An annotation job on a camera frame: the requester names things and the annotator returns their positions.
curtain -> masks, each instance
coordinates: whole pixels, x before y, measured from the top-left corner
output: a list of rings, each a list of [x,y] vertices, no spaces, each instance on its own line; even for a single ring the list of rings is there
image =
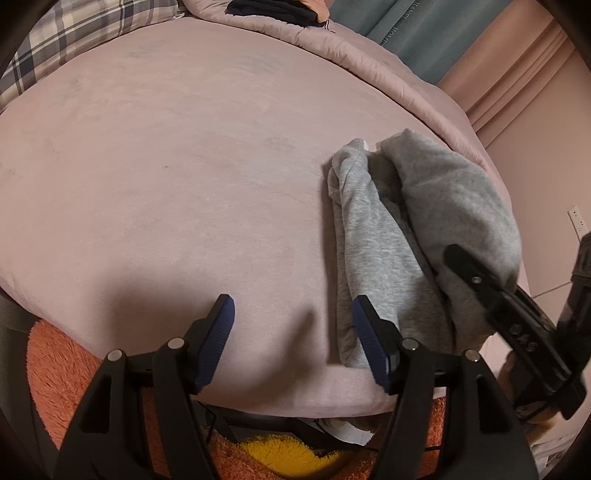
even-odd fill
[[[439,83],[487,147],[574,52],[535,0],[514,0]]]
[[[332,20],[436,84],[511,0],[335,0]]]

teal curtain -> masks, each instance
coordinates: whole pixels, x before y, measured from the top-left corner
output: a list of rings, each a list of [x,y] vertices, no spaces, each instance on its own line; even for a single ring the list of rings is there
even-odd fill
[[[335,0],[330,18],[438,83],[511,0]]]

pillow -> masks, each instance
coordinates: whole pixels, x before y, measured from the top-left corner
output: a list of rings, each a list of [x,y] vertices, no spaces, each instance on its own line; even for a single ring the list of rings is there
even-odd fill
[[[177,15],[177,0],[60,0],[36,23],[0,79],[0,113],[75,56]]]

orange rug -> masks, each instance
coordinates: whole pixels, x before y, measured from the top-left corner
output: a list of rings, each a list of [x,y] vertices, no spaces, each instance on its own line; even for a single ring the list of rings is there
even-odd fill
[[[101,360],[78,345],[65,333],[42,320],[31,330],[27,345],[27,377],[39,415],[59,448],[67,426],[86,387],[99,368]],[[148,447],[153,468],[169,476],[151,389],[142,392]],[[444,400],[433,402],[427,447],[438,446],[443,435]],[[379,435],[370,442],[379,448]],[[249,456],[238,445],[214,432],[209,443],[210,454],[222,480],[280,480],[280,477]],[[425,452],[420,476],[435,470],[438,451]],[[330,480],[365,480],[375,463],[376,453],[360,450]]]

pink wall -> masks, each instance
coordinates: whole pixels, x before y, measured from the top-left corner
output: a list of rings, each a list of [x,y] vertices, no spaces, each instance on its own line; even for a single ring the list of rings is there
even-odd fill
[[[591,228],[591,73],[577,53],[487,150],[511,194],[531,294],[556,320],[578,247],[567,211],[578,205]],[[578,431],[590,411],[591,394],[545,439]]]

